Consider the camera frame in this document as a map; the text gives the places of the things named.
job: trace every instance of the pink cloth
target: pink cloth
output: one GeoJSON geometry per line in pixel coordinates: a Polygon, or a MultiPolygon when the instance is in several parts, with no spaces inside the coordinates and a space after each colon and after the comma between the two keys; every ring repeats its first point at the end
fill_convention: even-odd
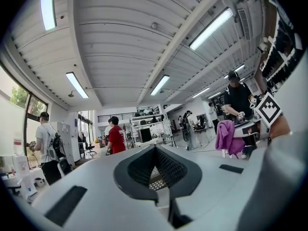
{"type": "Polygon", "coordinates": [[[224,120],[218,123],[216,135],[216,150],[228,150],[230,155],[238,154],[245,147],[242,138],[233,138],[234,122],[224,120]]]}

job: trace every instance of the baseball cap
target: baseball cap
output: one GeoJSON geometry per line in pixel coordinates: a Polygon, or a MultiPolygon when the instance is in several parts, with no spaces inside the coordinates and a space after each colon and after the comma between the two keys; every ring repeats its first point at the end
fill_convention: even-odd
{"type": "Polygon", "coordinates": [[[48,114],[46,111],[40,113],[39,117],[40,117],[40,118],[41,118],[41,117],[44,117],[44,118],[47,118],[47,119],[49,120],[49,114],[48,114]]]}
{"type": "Polygon", "coordinates": [[[240,81],[239,74],[236,71],[230,71],[228,73],[228,80],[232,83],[239,82],[240,81]]]}

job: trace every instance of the black shorts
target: black shorts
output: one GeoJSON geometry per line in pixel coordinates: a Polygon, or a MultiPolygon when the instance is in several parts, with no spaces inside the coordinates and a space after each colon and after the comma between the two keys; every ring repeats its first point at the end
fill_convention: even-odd
{"type": "Polygon", "coordinates": [[[40,165],[43,170],[46,181],[48,182],[49,185],[52,185],[57,180],[61,179],[61,174],[58,169],[57,161],[53,160],[51,162],[41,163],[40,165]]]}

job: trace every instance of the ceiling light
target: ceiling light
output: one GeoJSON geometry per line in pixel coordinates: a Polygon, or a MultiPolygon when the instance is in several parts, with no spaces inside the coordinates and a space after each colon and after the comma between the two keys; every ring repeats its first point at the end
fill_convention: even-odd
{"type": "Polygon", "coordinates": [[[72,85],[75,87],[76,91],[83,97],[88,98],[89,96],[86,94],[86,92],[83,90],[81,84],[77,80],[75,74],[73,72],[66,73],[66,77],[68,80],[72,83],[72,85]]]}
{"type": "Polygon", "coordinates": [[[189,45],[190,48],[196,50],[206,39],[211,36],[222,24],[233,16],[231,8],[224,9],[220,15],[213,20],[189,45]]]}
{"type": "Polygon", "coordinates": [[[163,87],[163,85],[169,80],[170,76],[164,75],[162,79],[159,81],[159,83],[156,85],[154,90],[151,92],[151,96],[154,96],[157,94],[157,92],[163,87]]]}
{"type": "Polygon", "coordinates": [[[245,67],[245,64],[243,64],[242,66],[239,66],[235,71],[237,72],[237,71],[241,70],[243,67],[245,67]]]}
{"type": "Polygon", "coordinates": [[[210,96],[208,99],[214,98],[214,97],[217,96],[218,94],[221,94],[221,92],[218,92],[218,93],[214,94],[213,96],[210,96]]]}
{"type": "Polygon", "coordinates": [[[42,11],[45,30],[47,31],[56,27],[53,0],[40,0],[40,8],[42,11]]]}
{"type": "Polygon", "coordinates": [[[207,91],[209,89],[210,89],[209,87],[206,88],[205,90],[203,90],[203,91],[199,92],[198,94],[194,95],[192,98],[195,98],[195,97],[199,96],[200,94],[204,93],[205,91],[207,91]]]}

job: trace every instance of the tree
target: tree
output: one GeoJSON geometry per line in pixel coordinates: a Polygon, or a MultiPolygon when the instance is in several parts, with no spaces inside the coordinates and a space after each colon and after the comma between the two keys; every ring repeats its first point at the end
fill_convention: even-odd
{"type": "MultiPolygon", "coordinates": [[[[12,96],[10,99],[12,103],[18,105],[19,107],[25,108],[27,97],[28,93],[21,87],[18,87],[17,89],[15,87],[12,88],[12,96]]],[[[30,100],[28,113],[39,116],[43,111],[45,111],[45,105],[32,97],[30,100]]]]}

